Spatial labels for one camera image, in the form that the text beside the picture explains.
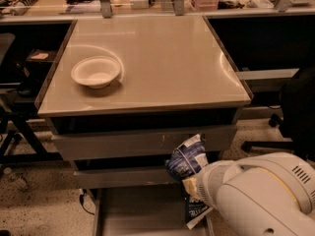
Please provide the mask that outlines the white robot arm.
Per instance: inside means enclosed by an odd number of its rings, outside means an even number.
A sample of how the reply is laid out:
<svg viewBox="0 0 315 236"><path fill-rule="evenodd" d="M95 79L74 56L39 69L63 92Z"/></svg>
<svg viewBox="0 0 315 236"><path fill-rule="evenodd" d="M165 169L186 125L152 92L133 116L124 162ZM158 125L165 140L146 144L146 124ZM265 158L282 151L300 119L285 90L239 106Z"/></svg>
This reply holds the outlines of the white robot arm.
<svg viewBox="0 0 315 236"><path fill-rule="evenodd" d="M296 155L217 161L183 184L238 236L315 236L315 169Z"/></svg>

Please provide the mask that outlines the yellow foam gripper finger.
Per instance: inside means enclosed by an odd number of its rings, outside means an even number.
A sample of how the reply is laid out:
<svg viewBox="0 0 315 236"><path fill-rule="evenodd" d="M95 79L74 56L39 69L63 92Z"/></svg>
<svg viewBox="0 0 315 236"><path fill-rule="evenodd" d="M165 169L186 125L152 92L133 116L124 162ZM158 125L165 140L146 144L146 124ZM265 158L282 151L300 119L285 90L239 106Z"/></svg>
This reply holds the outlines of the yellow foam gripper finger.
<svg viewBox="0 0 315 236"><path fill-rule="evenodd" d="M182 180L185 191L194 199L200 200L197 190L197 179L195 176L188 177Z"/></svg>

